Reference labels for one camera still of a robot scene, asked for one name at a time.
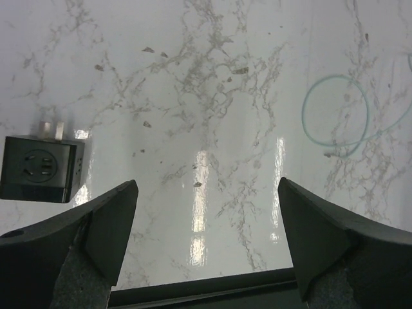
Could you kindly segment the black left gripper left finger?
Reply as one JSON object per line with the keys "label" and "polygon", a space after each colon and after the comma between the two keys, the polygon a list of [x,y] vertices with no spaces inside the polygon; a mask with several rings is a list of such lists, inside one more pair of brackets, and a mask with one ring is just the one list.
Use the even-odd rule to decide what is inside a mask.
{"label": "black left gripper left finger", "polygon": [[1,308],[107,308],[135,217],[134,180],[1,235]]}

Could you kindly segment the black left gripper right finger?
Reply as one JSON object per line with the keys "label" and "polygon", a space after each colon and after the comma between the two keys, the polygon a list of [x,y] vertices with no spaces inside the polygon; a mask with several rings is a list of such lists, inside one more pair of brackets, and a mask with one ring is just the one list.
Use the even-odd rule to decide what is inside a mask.
{"label": "black left gripper right finger", "polygon": [[309,308],[411,308],[411,233],[358,215],[282,178],[279,205]]}

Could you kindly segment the black cube socket adapter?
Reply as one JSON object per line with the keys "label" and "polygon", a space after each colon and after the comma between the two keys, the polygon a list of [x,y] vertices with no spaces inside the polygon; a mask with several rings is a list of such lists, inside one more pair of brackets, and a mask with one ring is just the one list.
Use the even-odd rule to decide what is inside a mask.
{"label": "black cube socket adapter", "polygon": [[63,135],[64,123],[41,122],[36,135],[5,138],[2,200],[70,202],[81,187],[85,143]]}

